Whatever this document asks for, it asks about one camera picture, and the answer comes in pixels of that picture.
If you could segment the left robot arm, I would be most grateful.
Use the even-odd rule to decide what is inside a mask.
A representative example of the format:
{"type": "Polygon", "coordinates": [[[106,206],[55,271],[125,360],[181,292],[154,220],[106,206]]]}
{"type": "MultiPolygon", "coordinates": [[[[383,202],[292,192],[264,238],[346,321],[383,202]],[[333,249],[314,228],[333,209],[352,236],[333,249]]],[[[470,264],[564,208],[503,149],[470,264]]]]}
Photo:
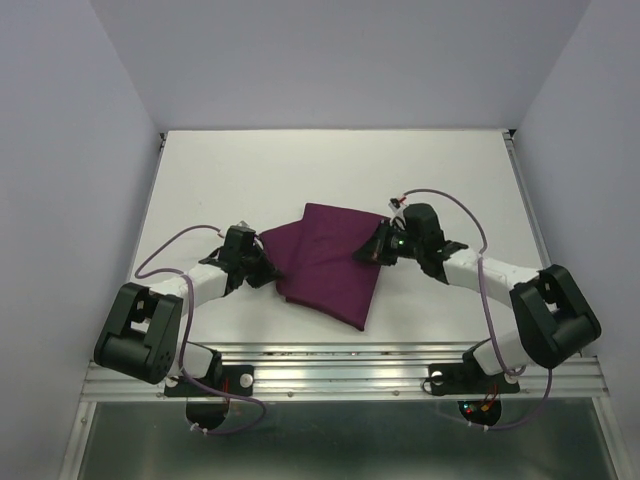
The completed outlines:
{"type": "Polygon", "coordinates": [[[222,299],[243,284],[257,289],[282,277],[257,233],[229,227],[224,243],[186,272],[138,269],[118,290],[94,347],[101,367],[158,384],[177,374],[179,334],[195,309],[222,299]]]}

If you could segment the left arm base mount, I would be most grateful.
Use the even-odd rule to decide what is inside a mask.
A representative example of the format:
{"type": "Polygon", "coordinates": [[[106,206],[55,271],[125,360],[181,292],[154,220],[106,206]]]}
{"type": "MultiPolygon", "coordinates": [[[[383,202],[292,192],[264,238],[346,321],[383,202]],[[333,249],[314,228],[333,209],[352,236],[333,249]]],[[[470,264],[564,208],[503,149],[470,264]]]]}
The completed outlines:
{"type": "Polygon", "coordinates": [[[196,384],[185,377],[170,377],[165,381],[163,394],[169,399],[185,400],[185,418],[191,431],[205,436],[238,434],[255,424],[241,407],[263,409],[254,402],[239,400],[251,398],[255,368],[241,364],[216,367],[196,384]]]}

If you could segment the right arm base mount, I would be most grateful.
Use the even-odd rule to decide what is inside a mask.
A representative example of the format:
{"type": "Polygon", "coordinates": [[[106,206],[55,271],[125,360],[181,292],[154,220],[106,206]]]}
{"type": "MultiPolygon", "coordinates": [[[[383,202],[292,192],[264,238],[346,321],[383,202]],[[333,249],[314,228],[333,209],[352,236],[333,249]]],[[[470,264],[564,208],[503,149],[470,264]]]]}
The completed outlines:
{"type": "Polygon", "coordinates": [[[421,389],[436,397],[462,396],[458,410],[472,425],[496,427],[502,415],[501,395],[520,392],[518,382],[509,383],[503,374],[486,375],[479,367],[463,363],[436,363],[427,368],[421,389]]]}

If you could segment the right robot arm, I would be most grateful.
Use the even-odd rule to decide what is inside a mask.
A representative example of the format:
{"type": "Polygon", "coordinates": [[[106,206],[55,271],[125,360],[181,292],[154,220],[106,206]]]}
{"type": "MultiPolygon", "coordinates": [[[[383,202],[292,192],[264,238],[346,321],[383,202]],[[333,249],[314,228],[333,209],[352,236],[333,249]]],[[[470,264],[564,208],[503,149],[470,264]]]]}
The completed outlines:
{"type": "Polygon", "coordinates": [[[602,328],[571,273],[553,264],[520,267],[486,258],[470,246],[448,240],[429,204],[405,207],[400,216],[379,223],[354,252],[355,260],[393,266],[400,258],[417,262],[428,277],[474,291],[482,303],[510,308],[514,330],[497,334],[468,350],[460,366],[463,384],[482,390],[497,374],[515,375],[529,365],[553,370],[597,340],[602,328]]]}

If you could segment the purple cloth drape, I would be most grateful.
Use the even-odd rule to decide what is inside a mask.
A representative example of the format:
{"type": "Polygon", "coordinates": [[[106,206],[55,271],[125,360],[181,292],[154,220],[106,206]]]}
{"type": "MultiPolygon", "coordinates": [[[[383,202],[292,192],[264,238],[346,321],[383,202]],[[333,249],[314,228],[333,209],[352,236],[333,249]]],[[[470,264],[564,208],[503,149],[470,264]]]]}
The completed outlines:
{"type": "Polygon", "coordinates": [[[266,254],[283,275],[276,281],[278,294],[364,330],[380,267],[358,262],[352,255],[384,219],[308,203],[300,220],[262,232],[266,254]]]}

